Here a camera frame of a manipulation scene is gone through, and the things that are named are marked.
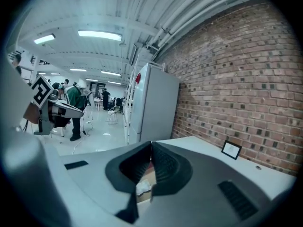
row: white chair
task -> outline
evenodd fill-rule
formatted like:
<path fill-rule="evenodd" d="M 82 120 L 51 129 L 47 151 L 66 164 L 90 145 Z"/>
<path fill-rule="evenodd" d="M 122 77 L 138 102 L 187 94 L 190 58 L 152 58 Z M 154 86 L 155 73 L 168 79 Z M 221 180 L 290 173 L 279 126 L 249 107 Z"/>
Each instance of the white chair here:
<path fill-rule="evenodd" d="M 119 109 L 120 109 L 119 106 L 115 106 L 114 110 L 109 110 L 108 113 L 107 113 L 107 118 L 106 118 L 105 122 L 108 122 L 108 124 L 117 124 L 117 123 L 119 123 L 118 118 L 117 118 L 117 114 L 116 114 L 119 111 Z"/>

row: white floor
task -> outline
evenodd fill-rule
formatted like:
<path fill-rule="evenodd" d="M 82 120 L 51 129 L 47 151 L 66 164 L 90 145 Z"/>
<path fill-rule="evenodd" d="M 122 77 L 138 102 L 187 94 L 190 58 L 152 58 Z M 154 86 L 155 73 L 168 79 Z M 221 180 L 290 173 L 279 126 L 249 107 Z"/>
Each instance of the white floor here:
<path fill-rule="evenodd" d="M 52 135 L 37 136 L 43 143 L 53 145 L 60 156 L 71 155 L 71 154 L 83 154 L 96 151 L 109 150 L 121 146 L 125 146 L 124 137 L 124 126 L 123 126 L 123 115 L 117 113 L 118 124 L 108 124 L 105 122 L 107 118 L 107 111 L 100 108 L 100 111 L 93 109 L 93 119 L 91 115 L 86 112 L 84 114 L 84 129 L 87 132 L 91 129 L 91 124 L 86 124 L 87 121 L 91 121 L 93 129 L 89 131 L 90 136 L 85 136 L 83 131 L 83 124 L 81 118 L 81 139 L 71 142 L 70 137 L 72 136 L 72 120 L 64 130 L 64 137 L 61 136 L 60 128 L 56 128 L 52 131 Z M 26 120 L 21 121 L 21 127 L 23 128 Z M 28 124 L 27 133 L 32 133 L 38 130 L 38 126 L 31 123 Z"/>

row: black vent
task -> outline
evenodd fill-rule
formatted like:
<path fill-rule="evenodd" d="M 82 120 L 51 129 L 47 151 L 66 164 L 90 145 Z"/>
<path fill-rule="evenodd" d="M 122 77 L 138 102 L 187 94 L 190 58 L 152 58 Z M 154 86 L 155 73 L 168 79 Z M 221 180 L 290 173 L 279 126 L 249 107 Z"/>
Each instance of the black vent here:
<path fill-rule="evenodd" d="M 50 63 L 44 60 L 40 60 L 39 65 L 50 65 Z"/>
<path fill-rule="evenodd" d="M 65 164 L 64 166 L 65 166 L 66 170 L 71 170 L 71 169 L 78 168 L 78 167 L 85 166 L 85 165 L 88 165 L 88 163 L 86 161 L 77 161 L 77 162 Z"/>
<path fill-rule="evenodd" d="M 249 218 L 258 211 L 233 182 L 225 181 L 218 186 L 241 220 Z"/>
<path fill-rule="evenodd" d="M 11 52 L 11 53 L 8 54 L 8 57 L 9 57 L 11 60 L 13 60 L 13 59 L 15 58 L 15 56 L 18 55 L 18 54 L 20 55 L 21 52 L 19 52 L 19 51 Z"/>

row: white table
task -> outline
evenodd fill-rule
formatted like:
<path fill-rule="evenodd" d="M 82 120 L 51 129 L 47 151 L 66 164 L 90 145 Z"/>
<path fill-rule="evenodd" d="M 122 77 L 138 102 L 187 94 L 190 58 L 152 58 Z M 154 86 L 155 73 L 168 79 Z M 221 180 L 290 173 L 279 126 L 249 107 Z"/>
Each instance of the white table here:
<path fill-rule="evenodd" d="M 100 109 L 100 104 L 101 104 L 101 99 L 99 99 L 99 98 L 94 98 L 94 102 L 96 102 L 97 103 L 97 110 L 99 111 L 99 109 Z"/>
<path fill-rule="evenodd" d="M 159 140 L 158 142 L 202 153 L 223 161 L 253 181 L 271 200 L 281 192 L 291 188 L 296 180 L 296 177 L 294 176 L 258 165 L 257 163 L 248 161 L 241 157 L 238 157 L 237 160 L 234 160 L 229 156 L 221 153 L 221 148 L 214 146 L 195 136 L 172 140 Z"/>

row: green jacket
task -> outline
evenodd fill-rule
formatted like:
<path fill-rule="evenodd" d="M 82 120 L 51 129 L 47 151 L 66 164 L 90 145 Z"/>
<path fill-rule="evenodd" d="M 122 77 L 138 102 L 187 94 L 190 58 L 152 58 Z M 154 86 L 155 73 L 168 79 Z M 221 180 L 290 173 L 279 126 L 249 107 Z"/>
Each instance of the green jacket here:
<path fill-rule="evenodd" d="M 68 87 L 64 90 L 64 93 L 68 104 L 84 110 L 87 105 L 87 98 L 81 96 L 81 92 L 77 87 Z"/>

